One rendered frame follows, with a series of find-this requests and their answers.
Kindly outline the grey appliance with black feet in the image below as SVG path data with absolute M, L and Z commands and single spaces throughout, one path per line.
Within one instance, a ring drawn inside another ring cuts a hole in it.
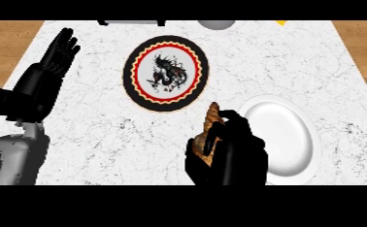
M 153 24 L 164 26 L 166 20 L 98 20 L 98 23 L 105 26 L 110 24 Z

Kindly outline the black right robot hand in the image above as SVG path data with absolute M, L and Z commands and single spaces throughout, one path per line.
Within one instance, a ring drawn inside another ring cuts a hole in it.
M 213 122 L 206 136 L 204 154 L 213 151 L 207 164 L 194 153 L 194 139 L 185 151 L 185 172 L 199 186 L 264 186 L 268 173 L 265 141 L 253 135 L 249 120 L 234 110 L 219 116 L 225 123 Z

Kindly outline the black patterned dragon plate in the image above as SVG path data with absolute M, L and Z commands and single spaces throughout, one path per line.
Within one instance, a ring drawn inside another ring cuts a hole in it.
M 207 85 L 209 62 L 187 38 L 163 35 L 132 51 L 123 67 L 125 91 L 144 109 L 169 113 L 185 108 Z

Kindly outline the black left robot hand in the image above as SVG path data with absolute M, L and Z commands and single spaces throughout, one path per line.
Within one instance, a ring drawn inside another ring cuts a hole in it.
M 34 123 L 48 117 L 79 51 L 73 29 L 64 28 L 42 60 L 24 71 L 15 88 L 0 88 L 0 115 L 5 115 L 9 121 Z

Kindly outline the plain white plate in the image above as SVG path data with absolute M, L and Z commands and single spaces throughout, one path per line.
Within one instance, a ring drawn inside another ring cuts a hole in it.
M 253 97 L 238 109 L 268 153 L 267 182 L 302 185 L 315 176 L 321 145 L 314 124 L 301 107 L 278 96 Z

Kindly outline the grey round bowl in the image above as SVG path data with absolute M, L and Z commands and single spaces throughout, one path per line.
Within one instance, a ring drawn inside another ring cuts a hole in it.
M 234 20 L 200 20 L 200 25 L 210 30 L 225 30 L 234 23 Z

